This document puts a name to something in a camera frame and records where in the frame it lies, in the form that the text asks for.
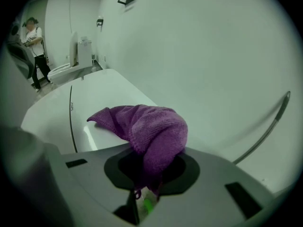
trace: toilet lid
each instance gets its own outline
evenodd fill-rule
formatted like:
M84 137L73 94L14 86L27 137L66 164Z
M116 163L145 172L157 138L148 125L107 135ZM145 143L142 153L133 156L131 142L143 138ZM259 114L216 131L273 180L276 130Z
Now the toilet lid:
M70 67L71 67L71 64L70 64L70 63L64 64L64 65L62 65L62 66L59 66L59 67L57 67L57 68L51 70L51 71L48 73L48 75L51 76L51 75L56 74L56 73L58 73L58 72L67 70L67 69L69 69Z

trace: toilet tank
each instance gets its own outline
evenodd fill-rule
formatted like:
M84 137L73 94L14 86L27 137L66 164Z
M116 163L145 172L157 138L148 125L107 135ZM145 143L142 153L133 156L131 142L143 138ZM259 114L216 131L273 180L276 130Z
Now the toilet tank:
M88 40L87 37L81 37L81 40L78 42L78 62L80 67L93 66L91 55L91 40Z

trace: white shirt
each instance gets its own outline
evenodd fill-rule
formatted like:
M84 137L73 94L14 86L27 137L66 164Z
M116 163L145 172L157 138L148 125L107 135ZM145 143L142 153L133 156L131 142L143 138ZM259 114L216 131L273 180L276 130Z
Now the white shirt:
M32 31L28 32L26 40L28 40L29 38L31 38L33 40L38 37L42 38L42 29L40 27L34 28ZM32 52L34 57L44 54L44 50L43 50L41 41L39 43L31 45L29 47L29 50Z

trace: toilet bowl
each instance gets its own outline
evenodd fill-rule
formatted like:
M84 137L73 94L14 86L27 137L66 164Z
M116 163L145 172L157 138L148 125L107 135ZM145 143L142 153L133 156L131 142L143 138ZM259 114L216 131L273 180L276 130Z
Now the toilet bowl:
M82 37L81 41L78 42L78 34L73 32L70 39L70 63L51 70L47 75L48 79L61 86L83 76L84 71L87 71L85 69L92 67L91 55L91 41L87 40L86 37Z

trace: cord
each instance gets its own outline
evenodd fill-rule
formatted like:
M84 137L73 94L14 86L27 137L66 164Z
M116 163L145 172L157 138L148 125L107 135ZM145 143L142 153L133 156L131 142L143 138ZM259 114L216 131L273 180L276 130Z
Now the cord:
M282 104L280 106L280 109L278 113L276 114L275 119L269 126L269 128L265 131L265 133L261 136L261 138L252 146L250 147L242 156L237 158L233 163L236 165L240 163L242 160L244 160L246 157L248 157L252 152L254 152L262 143L265 141L265 139L268 137L268 135L272 132L272 130L275 128L275 126L278 124L279 120L281 119L287 105L290 99L290 91L288 91L282 101Z
M44 56L44 54L43 54L42 56L36 55L36 57L43 58L43 57L45 57L45 56Z
M71 0L69 3L69 13L70 13L70 27L71 27Z

